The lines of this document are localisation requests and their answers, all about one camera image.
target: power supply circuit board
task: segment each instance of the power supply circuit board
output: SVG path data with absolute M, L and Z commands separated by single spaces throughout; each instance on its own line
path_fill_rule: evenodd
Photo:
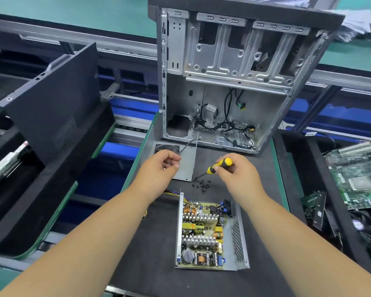
M 371 141 L 325 155 L 348 210 L 371 208 Z
M 222 204 L 188 201 L 183 205 L 181 260 L 178 268 L 224 270 Z

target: screwdriver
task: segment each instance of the screwdriver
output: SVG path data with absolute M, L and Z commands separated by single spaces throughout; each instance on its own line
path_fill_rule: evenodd
M 224 169 L 228 169 L 229 167 L 232 166 L 232 159 L 227 157 L 225 159 L 220 160 L 220 162 L 218 164 L 212 165 L 211 167 L 208 168 L 206 173 L 203 173 L 201 176 L 195 177 L 194 180 L 196 180 L 198 178 L 201 178 L 202 176 L 204 176 L 206 174 L 214 174 L 216 172 L 216 170 L 213 167 L 215 167 L 215 166 L 222 167 Z

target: green table surface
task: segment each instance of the green table surface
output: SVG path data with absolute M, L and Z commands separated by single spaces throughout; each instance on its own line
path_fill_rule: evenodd
M 341 0 L 337 8 L 371 9 L 371 0 Z M 0 0 L 0 14 L 156 37 L 147 0 Z M 320 63 L 371 72 L 371 42 L 334 42 Z

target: left arm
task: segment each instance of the left arm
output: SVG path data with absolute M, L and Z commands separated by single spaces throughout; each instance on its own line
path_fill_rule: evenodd
M 146 160 L 127 190 L 21 273 L 0 297 L 102 296 L 144 212 L 167 188 L 180 159 L 162 150 Z

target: stack of paper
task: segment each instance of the stack of paper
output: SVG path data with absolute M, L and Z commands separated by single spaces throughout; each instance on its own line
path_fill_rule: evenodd
M 341 28 L 337 32 L 336 39 L 345 43 L 350 42 L 358 34 L 371 32 L 371 10 L 327 10 L 332 13 L 345 15 Z
M 287 6 L 308 7 L 309 0 L 252 0 L 261 2 L 277 3 Z

